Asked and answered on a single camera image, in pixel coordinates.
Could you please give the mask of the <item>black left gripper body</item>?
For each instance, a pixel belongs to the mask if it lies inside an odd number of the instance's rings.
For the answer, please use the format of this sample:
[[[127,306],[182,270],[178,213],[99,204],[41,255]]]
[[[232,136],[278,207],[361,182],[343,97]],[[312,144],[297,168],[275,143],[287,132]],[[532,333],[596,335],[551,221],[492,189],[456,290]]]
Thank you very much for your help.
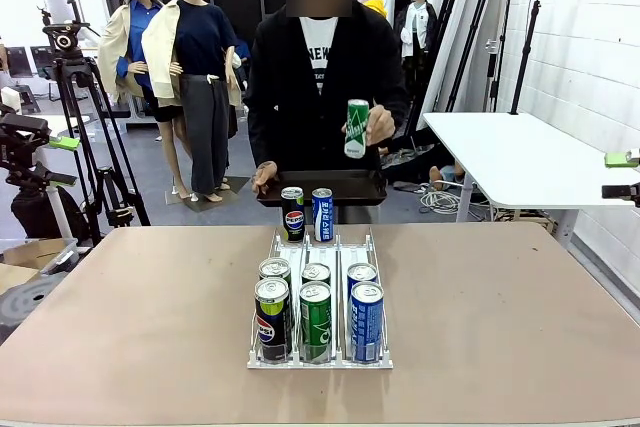
[[[1,166],[8,171],[28,170],[34,166],[36,145],[21,134],[1,134]]]

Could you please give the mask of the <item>person's right hand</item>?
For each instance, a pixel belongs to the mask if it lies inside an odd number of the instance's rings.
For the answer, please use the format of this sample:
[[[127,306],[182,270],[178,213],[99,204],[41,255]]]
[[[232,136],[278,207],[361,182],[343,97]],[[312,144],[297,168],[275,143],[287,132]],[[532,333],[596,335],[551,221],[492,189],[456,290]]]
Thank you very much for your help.
[[[261,163],[252,177],[252,191],[265,194],[269,190],[269,183],[277,176],[277,164],[273,161]]]

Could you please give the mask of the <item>person's left hand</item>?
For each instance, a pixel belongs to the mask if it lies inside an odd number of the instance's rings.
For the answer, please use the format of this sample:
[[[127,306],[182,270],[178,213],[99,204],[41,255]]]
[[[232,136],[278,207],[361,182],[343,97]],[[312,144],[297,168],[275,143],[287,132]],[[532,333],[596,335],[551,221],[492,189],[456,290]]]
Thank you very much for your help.
[[[384,106],[376,104],[368,115],[366,125],[366,145],[374,146],[393,136],[395,122],[391,112]]]

